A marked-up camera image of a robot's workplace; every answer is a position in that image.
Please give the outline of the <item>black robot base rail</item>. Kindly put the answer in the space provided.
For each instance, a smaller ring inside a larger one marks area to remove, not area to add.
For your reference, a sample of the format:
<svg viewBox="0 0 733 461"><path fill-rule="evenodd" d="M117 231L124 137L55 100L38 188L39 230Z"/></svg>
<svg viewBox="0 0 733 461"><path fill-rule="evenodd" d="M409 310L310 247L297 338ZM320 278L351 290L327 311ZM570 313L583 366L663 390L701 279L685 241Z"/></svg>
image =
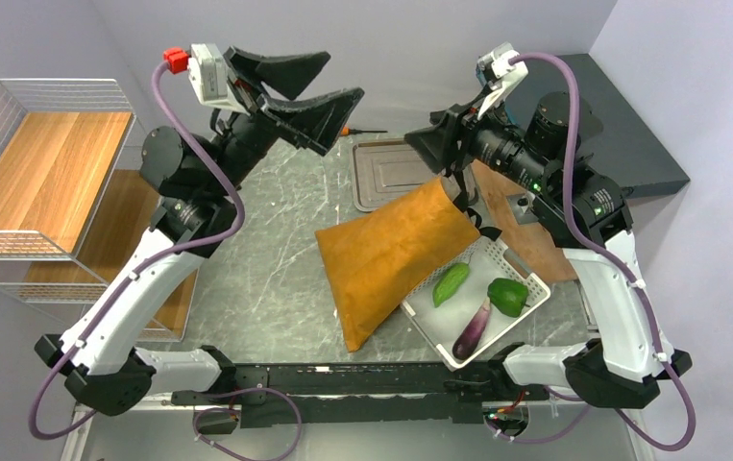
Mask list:
<svg viewBox="0 0 733 461"><path fill-rule="evenodd" d="M523 409L548 393L502 376L488 362L452 372L434 362L238 365L233 387L177 391L176 406L233 408L243 428L305 424L446 420L480 424L495 408Z"/></svg>

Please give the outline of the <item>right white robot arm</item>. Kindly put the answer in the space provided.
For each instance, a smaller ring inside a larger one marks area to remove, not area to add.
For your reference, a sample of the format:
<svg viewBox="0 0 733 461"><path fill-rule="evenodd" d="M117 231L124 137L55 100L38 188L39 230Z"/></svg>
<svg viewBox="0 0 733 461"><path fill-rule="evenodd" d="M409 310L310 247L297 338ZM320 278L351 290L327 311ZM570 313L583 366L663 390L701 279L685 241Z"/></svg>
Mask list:
<svg viewBox="0 0 733 461"><path fill-rule="evenodd" d="M598 408L642 409L663 379L680 376L691 356L674 348L647 314L638 285L633 220L622 189L576 155L600 134L585 102L565 91L543 96L525 128L503 109L478 102L436 111L405 142L435 173L456 175L472 161L516 183L532 197L538 223L571 263L598 335L564 348L518 343L488 373L494 395L510 399L527 385L563 387Z"/></svg>

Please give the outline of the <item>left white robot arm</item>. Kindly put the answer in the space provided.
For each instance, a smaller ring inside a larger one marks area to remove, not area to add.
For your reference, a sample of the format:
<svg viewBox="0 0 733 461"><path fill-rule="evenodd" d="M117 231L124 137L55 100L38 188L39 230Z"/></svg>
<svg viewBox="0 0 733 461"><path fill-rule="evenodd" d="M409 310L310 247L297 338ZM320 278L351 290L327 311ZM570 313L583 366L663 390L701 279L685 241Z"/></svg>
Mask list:
<svg viewBox="0 0 733 461"><path fill-rule="evenodd" d="M116 416L154 393L194 391L212 403L232 395L232 363L214 347L162 354L136 342L180 284L241 230L240 187L276 142L320 156L336 143L364 92L303 99L329 60L325 51L265 57L212 43L165 51L154 93L164 75L185 74L211 108L212 137L192 133L176 115L147 134L139 174L160 197L148 227L84 317L37 341L37 355L76 402Z"/></svg>

